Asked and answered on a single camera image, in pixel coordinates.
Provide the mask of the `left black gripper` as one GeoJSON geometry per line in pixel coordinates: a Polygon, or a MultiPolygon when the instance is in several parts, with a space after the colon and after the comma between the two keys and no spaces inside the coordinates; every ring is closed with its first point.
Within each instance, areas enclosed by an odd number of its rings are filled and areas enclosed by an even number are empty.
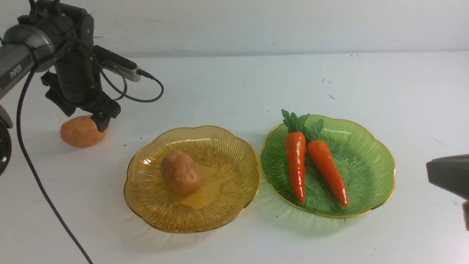
{"type": "Polygon", "coordinates": [[[101,67],[92,58],[94,18],[83,8],[67,4],[41,4],[40,10],[43,16],[49,14],[53,28],[59,30],[52,41],[58,55],[56,72],[41,77],[49,86],[47,99],[68,117],[77,109],[91,113],[97,130],[104,133],[121,107],[102,90],[101,67]]]}

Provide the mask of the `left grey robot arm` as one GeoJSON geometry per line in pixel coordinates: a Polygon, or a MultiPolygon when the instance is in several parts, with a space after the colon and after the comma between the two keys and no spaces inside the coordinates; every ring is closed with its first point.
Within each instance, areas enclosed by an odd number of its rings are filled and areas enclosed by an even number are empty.
{"type": "Polygon", "coordinates": [[[107,129],[121,107],[102,90],[92,15],[58,0],[31,0],[30,13],[17,20],[1,41],[1,97],[27,74],[42,72],[47,99],[67,117],[81,109],[99,132],[107,129]]]}

